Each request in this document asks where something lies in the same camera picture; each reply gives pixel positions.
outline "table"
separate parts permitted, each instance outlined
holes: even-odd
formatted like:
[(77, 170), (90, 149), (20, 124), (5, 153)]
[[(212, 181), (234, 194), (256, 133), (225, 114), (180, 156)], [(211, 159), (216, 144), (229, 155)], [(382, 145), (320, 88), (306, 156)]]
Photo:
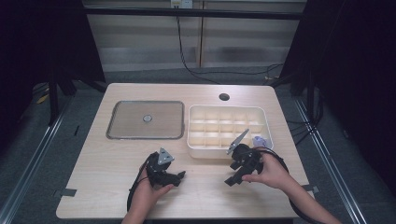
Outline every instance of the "table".
[[(219, 95), (227, 93), (228, 101)], [(177, 140), (111, 140), (106, 130), (118, 101), (181, 101), (185, 106), (184, 134)], [(186, 171), (179, 187), (160, 199), (148, 218), (293, 218), (289, 199), (278, 189), (245, 183), (229, 187), (232, 160), (195, 159), (187, 145), (189, 108), (192, 105), (261, 107), (268, 119), (274, 151), (289, 166), (290, 174), (308, 184), (276, 93), (271, 87), (192, 84), (110, 84), (98, 109), (78, 161), (66, 186), (74, 197), (63, 196), (59, 218), (123, 218), (129, 188), (146, 157), (164, 147), (175, 161), (168, 173)]]

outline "white tray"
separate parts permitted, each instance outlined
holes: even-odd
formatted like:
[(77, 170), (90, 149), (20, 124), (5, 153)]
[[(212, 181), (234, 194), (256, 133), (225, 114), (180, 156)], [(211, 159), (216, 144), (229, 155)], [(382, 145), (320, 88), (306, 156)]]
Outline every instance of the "white tray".
[(273, 148), (265, 112), (260, 107), (193, 105), (189, 110), (190, 155), (202, 159), (230, 159), (227, 150), (233, 140), (249, 129), (241, 143), (253, 147), (260, 136)]

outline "cable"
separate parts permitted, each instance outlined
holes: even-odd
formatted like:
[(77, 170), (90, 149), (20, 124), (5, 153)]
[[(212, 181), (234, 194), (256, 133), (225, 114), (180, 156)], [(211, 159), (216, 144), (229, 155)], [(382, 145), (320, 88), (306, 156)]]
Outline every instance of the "cable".
[(276, 69), (279, 66), (282, 66), (283, 63), (275, 63), (275, 64), (271, 64), (269, 66), (267, 66), (265, 71), (260, 71), (260, 72), (255, 72), (255, 73), (243, 73), (243, 72), (228, 72), (228, 71), (223, 71), (223, 72), (195, 72), (190, 70), (190, 68), (187, 66), (186, 64), (186, 60), (184, 58), (184, 52), (183, 52), (183, 45), (181, 42), (181, 32), (180, 32), (180, 18), (177, 17), (177, 33), (178, 33), (178, 44), (179, 44), (179, 51), (180, 51), (180, 58), (181, 61), (183, 63), (183, 66), (187, 69), (187, 71), (190, 72), (190, 74), (196, 78), (200, 78), (202, 80), (206, 80), (206, 81), (210, 81), (216, 84), (220, 84), (217, 81), (208, 79), (208, 78), (204, 78), (204, 77), (198, 77), (197, 75), (207, 75), (207, 74), (236, 74), (236, 75), (246, 75), (246, 76), (256, 76), (256, 75), (260, 75), (260, 74), (266, 74), (265, 77), (267, 77), (266, 81), (269, 80), (269, 72)]

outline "hand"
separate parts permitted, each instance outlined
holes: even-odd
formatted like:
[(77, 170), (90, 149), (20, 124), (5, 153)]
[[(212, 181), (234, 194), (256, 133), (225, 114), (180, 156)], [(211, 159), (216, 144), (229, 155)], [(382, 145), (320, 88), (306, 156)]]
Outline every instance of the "hand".
[(283, 185), (291, 178), (280, 162), (268, 153), (262, 153), (263, 169), (258, 175), (244, 175), (242, 180), (263, 183), (271, 188), (282, 189)]
[(139, 184), (131, 201), (131, 208), (122, 223), (143, 223), (157, 201), (174, 186), (172, 184), (154, 189), (147, 178), (146, 167), (139, 176)]

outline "finger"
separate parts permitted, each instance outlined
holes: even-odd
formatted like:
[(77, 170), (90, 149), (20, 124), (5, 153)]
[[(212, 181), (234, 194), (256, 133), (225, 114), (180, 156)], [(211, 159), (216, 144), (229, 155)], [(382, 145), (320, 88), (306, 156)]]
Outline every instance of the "finger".
[(169, 192), (169, 190), (171, 190), (171, 188), (174, 187), (173, 184), (170, 185), (166, 185), (160, 189), (157, 189), (155, 191), (155, 194), (157, 195), (158, 198), (160, 198), (161, 196), (163, 196), (164, 194), (166, 194), (167, 192)]
[(259, 175), (243, 175), (242, 180), (247, 182), (261, 182)]

